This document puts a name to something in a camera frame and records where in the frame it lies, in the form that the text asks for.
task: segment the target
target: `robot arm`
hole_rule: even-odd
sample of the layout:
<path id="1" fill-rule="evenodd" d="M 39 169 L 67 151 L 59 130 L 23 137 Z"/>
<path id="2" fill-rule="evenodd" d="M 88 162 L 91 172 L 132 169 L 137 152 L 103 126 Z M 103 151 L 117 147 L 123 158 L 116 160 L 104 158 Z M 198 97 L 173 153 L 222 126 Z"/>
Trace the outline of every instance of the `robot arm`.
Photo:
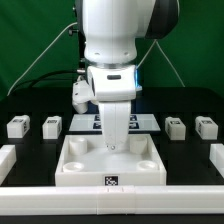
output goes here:
<path id="1" fill-rule="evenodd" d="M 76 0 L 79 30 L 86 38 L 87 80 L 74 84 L 73 105 L 99 106 L 109 149 L 126 142 L 131 100 L 136 97 L 135 38 L 160 39 L 178 21 L 178 0 Z"/>

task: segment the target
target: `black platform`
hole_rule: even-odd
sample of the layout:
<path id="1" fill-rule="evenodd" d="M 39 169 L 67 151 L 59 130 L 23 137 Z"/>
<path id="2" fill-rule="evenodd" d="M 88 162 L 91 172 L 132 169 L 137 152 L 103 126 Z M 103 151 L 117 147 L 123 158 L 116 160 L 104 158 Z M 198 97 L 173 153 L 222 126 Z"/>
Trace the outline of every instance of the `black platform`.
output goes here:
<path id="1" fill-rule="evenodd" d="M 0 102 L 0 147 L 15 144 L 17 162 L 2 187 L 54 186 L 54 173 L 64 136 L 75 113 L 72 89 L 33 88 L 20 90 Z M 98 113 L 90 106 L 88 113 Z M 152 134 L 167 170 L 167 185 L 224 185 L 224 179 L 209 161 L 211 143 L 224 143 L 224 99 L 203 88 L 144 89 L 132 103 L 132 113 L 153 113 L 161 133 Z M 31 129 L 21 139 L 8 139 L 6 124 L 18 115 L 29 115 Z M 42 124 L 49 116 L 61 116 L 63 132 L 58 140 L 43 140 Z M 187 127 L 186 141 L 170 141 L 165 118 L 179 117 Z M 197 116 L 211 117 L 219 125 L 217 141 L 203 141 L 195 131 Z M 0 217 L 1 223 L 221 223 L 223 215 L 144 216 L 32 216 Z"/>

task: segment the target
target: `green wall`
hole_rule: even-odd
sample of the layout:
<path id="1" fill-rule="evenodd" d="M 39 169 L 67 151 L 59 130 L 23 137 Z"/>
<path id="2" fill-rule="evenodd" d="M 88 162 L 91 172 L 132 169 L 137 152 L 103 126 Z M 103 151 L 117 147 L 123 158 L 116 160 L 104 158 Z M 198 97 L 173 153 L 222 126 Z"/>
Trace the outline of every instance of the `green wall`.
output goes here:
<path id="1" fill-rule="evenodd" d="M 73 3 L 74 0 L 0 0 L 0 99 L 59 32 L 74 22 Z M 224 96 L 224 1 L 180 0 L 180 9 L 178 26 L 160 45 L 187 87 L 207 87 Z M 151 43 L 137 40 L 138 61 Z M 77 65 L 77 38 L 65 34 L 23 81 Z M 147 87 L 180 86 L 157 47 L 141 67 L 140 79 Z"/>

